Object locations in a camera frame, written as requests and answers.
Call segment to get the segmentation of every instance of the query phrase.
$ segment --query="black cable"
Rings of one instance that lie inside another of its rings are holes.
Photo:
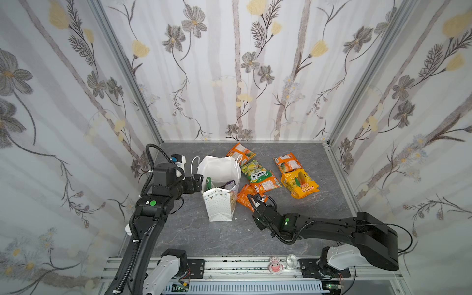
[[[266,196],[269,198],[269,200],[272,202],[272,204],[274,204],[274,211],[277,211],[277,203],[275,203],[274,199],[272,199],[271,197],[269,196]]]
[[[129,229],[131,231],[131,239],[133,241],[134,240],[139,240],[138,231],[135,227],[135,224],[133,223],[134,219],[135,219],[134,215],[132,215],[131,218],[129,219]],[[129,274],[131,273],[131,269],[133,268],[133,266],[135,264],[135,261],[136,261],[136,256],[138,254],[138,250],[139,250],[139,241],[133,243],[133,250],[131,251],[131,258],[129,260],[128,266],[126,267],[125,273],[121,277],[121,280],[120,280],[118,286],[116,287],[116,290],[120,293],[123,292],[125,284],[128,281]]]
[[[175,210],[174,212],[169,213],[169,214],[174,214],[175,212],[179,211],[180,208],[182,208],[182,206],[184,205],[184,201],[185,201],[185,200],[184,200],[183,198],[181,198],[181,199],[182,199],[182,205],[180,205],[180,207],[179,207],[177,210]]]
[[[356,275],[356,271],[355,271],[355,266],[354,266],[354,279],[353,279],[353,283],[349,286],[349,288],[346,289],[346,291],[344,291],[341,295],[344,295],[347,293],[347,291],[349,291],[352,286],[354,285],[354,282],[355,282],[355,275]]]

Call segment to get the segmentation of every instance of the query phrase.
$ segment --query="gray flower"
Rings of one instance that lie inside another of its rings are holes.
[[[194,6],[192,9],[190,5],[185,4],[184,15],[188,20],[182,21],[182,28],[186,32],[194,32],[194,36],[200,38],[202,33],[200,31],[207,31],[207,27],[202,21],[205,19],[205,14],[198,6]]]
[[[405,75],[398,80],[397,85],[393,85],[392,89],[395,91],[392,94],[393,99],[397,99],[400,97],[401,100],[405,100],[408,98],[409,94],[407,89],[410,89],[413,87],[414,79],[410,79],[409,75]]]
[[[135,178],[139,176],[139,168],[141,168],[139,161],[133,160],[133,163],[131,163],[131,170],[135,173]]]
[[[343,165],[346,167],[346,170],[351,168],[351,165],[354,164],[354,159],[350,153],[343,155]]]
[[[26,128],[13,115],[17,112],[15,105],[0,98],[0,149],[11,146],[10,132],[23,132]]]
[[[341,141],[341,150],[344,149],[345,151],[349,150],[351,147],[351,141],[346,137],[344,141]]]
[[[228,124],[228,131],[225,132],[228,135],[237,134],[239,127],[236,124]]]
[[[265,80],[267,80],[267,83],[269,83],[269,84],[272,83],[272,81],[275,79],[275,77],[272,76],[271,73],[272,73],[272,69],[270,68],[270,66],[262,66],[259,69],[259,72],[257,72],[257,75],[261,76],[261,79],[259,80],[259,83],[262,83]]]
[[[177,48],[178,51],[182,51],[181,42],[185,41],[185,35],[179,25],[167,25],[166,36],[169,37],[169,40],[162,41],[162,45],[166,47],[167,52],[172,52],[174,46]]]
[[[408,116],[413,115],[414,108],[415,105],[409,101],[405,101],[398,106],[398,113],[393,117],[393,120],[400,120],[398,128],[410,125],[410,122],[408,122]]]
[[[396,7],[393,7],[392,10],[390,10],[386,15],[385,15],[385,20],[386,22],[378,23],[377,26],[375,27],[374,34],[383,34],[385,31],[388,29],[388,25],[393,19],[393,16],[395,15],[396,12]]]
[[[143,153],[141,154],[141,157],[139,158],[140,161],[141,161],[141,169],[143,171],[147,171],[149,169],[149,164],[148,164],[148,158],[147,158],[147,155],[146,155],[146,150],[143,151]]]
[[[253,131],[251,129],[240,130],[238,136],[239,136],[239,140],[241,141],[251,140],[254,138]]]
[[[33,77],[27,70],[18,68],[17,58],[8,51],[0,49],[0,95],[11,95],[14,88],[23,94],[33,90],[25,81]]]
[[[257,61],[255,61],[255,59],[257,58],[256,56],[256,52],[246,52],[242,59],[243,59],[243,63],[241,64],[241,67],[245,67],[246,68],[246,73],[250,73],[253,69],[254,70],[257,70],[259,68],[259,63]]]
[[[110,94],[114,94],[117,100],[120,94],[123,95],[123,86],[118,86],[116,80],[113,79],[113,77],[110,77],[110,80],[108,80],[107,85]]]
[[[344,53],[348,53],[351,49],[355,52],[361,51],[362,45],[372,39],[373,28],[362,26],[357,33],[355,33],[354,40],[344,43]]]
[[[97,97],[97,95],[100,95],[100,98],[105,97],[103,91],[107,90],[107,84],[103,80],[98,82],[98,77],[95,71],[92,71],[92,74],[87,76],[87,85],[93,89],[93,95],[95,97]]]

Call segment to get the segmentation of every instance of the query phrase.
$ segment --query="chip bag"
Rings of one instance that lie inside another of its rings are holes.
[[[236,159],[236,162],[239,162],[239,166],[243,166],[246,164],[250,159],[254,158],[256,156],[255,153],[252,151],[248,150],[247,148],[243,147],[242,144],[237,143],[235,146],[229,150],[229,152],[226,154],[227,157],[233,157]]]
[[[292,172],[303,168],[297,158],[292,154],[274,158],[275,164],[282,173]]]
[[[309,194],[319,192],[316,182],[303,169],[282,174],[282,184],[290,191],[292,197],[303,199]]]
[[[267,171],[267,169],[259,165],[257,160],[253,160],[251,163],[242,166],[241,171],[246,174],[249,184],[258,194],[263,194],[271,189],[281,187],[272,171]]]
[[[250,185],[243,186],[243,189],[237,194],[237,202],[246,206],[247,208],[251,209],[252,212],[254,212],[253,206],[247,199],[247,195],[249,194],[251,196],[257,195],[256,191],[253,189],[252,186]],[[259,195],[261,196],[263,202],[267,202],[267,200],[269,199],[268,197],[264,196],[264,194],[259,194]],[[253,199],[253,202],[256,207],[259,206],[259,203],[256,202],[254,199]]]

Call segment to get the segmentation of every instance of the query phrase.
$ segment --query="floral wallpaper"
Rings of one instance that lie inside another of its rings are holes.
[[[362,209],[412,233],[417,295],[470,293],[471,69],[470,2],[420,1],[331,146]]]
[[[98,292],[152,141],[86,2],[0,4],[3,292]]]
[[[101,0],[164,140],[327,140],[399,0]]]

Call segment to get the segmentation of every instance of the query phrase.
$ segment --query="table surface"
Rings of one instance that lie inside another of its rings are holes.
[[[292,152],[305,171],[320,186],[320,191],[303,199],[294,199],[285,188],[266,193],[277,202],[278,212],[299,213],[319,218],[346,218],[352,214],[336,179],[333,168],[321,143],[251,143],[241,142],[255,152],[256,159],[264,168],[272,170],[280,180],[281,173],[274,157]],[[205,155],[225,157],[235,143],[163,143],[162,149],[170,156],[181,154],[186,157],[185,172],[189,174],[193,157]],[[163,162],[161,155],[155,160]],[[248,181],[243,174],[241,189]],[[184,206],[170,216],[162,230],[153,256],[161,256],[168,248],[184,249],[188,256],[283,256],[320,255],[323,247],[336,245],[333,241],[303,239],[293,245],[285,245],[270,236],[270,231],[260,231],[252,219],[252,212],[236,203],[232,221],[209,222],[201,193],[184,195]],[[175,209],[180,206],[176,201]]]

